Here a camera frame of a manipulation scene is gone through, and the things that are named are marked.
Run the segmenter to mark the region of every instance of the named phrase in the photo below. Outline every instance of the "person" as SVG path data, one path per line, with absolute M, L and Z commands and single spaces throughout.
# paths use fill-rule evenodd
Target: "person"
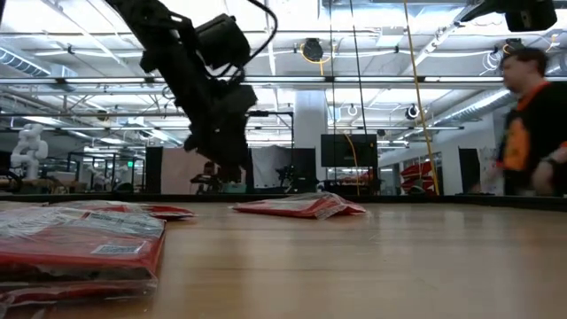
M 496 166 L 483 183 L 503 176 L 504 195 L 562 196 L 567 193 L 567 85 L 546 80 L 548 57 L 539 49 L 512 51 L 501 67 L 504 85 L 519 99 L 506 117 Z

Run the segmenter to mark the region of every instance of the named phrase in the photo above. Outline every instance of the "white robot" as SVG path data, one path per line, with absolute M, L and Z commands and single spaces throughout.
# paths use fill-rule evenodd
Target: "white robot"
M 99 184 L 101 187 L 106 187 L 107 184 L 111 182 L 110 178 L 106 178 L 105 174 L 99 170 L 96 170 L 91 165 L 87 165 L 87 171 L 93 174 L 93 182 L 95 185 Z
M 42 132 L 43 125 L 26 124 L 18 134 L 19 141 L 10 158 L 15 167 L 21 167 L 22 164 L 26 165 L 26 179 L 28 180 L 37 179 L 39 160 L 47 158 L 48 145 L 40 137 Z

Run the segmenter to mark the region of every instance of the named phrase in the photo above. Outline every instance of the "black monitor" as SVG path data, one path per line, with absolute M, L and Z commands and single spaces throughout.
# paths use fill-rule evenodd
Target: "black monitor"
M 378 161 L 376 135 L 321 135 L 322 167 L 375 167 Z

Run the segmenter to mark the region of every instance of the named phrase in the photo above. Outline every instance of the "wooden table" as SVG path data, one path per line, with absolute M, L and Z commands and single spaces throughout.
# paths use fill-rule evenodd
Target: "wooden table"
M 151 301 L 55 307 L 49 318 L 564 319 L 567 214 L 368 205 L 311 221 L 188 204 L 170 222 Z M 12 312 L 11 317 L 26 317 Z

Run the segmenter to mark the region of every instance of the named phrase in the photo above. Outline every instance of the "plastic bag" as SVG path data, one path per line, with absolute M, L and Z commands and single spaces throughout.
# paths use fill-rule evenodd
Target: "plastic bag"
M 145 214 L 0 212 L 0 309 L 152 295 L 164 229 Z
M 332 215 L 364 214 L 366 209 L 339 195 L 318 192 L 290 196 L 283 199 L 267 199 L 237 204 L 239 213 L 272 214 L 290 217 L 326 219 Z
M 148 214 L 151 217 L 163 220 L 176 220 L 185 217 L 193 217 L 195 214 L 186 208 L 162 205 L 149 205 L 138 203 L 126 203 L 111 200 L 81 200 L 53 204 L 57 207 L 68 207 L 76 209 L 87 209 L 93 211 Z

